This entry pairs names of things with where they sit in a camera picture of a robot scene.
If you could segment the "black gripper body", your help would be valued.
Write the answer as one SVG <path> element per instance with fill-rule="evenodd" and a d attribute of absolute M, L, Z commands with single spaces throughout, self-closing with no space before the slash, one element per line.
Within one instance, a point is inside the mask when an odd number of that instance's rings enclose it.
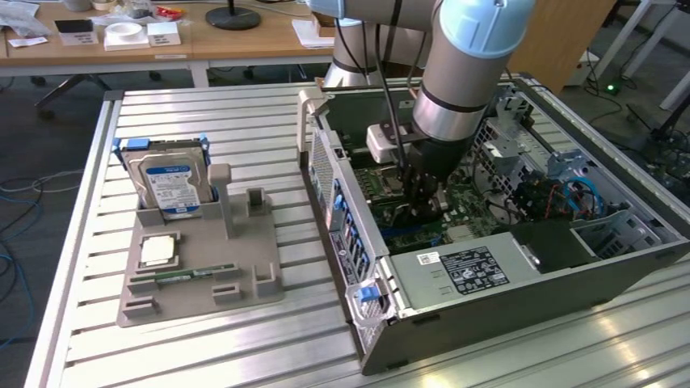
<path fill-rule="evenodd" d="M 408 152 L 408 180 L 434 179 L 445 183 L 469 152 L 472 141 L 470 137 L 461 141 L 433 138 L 416 141 Z"/>

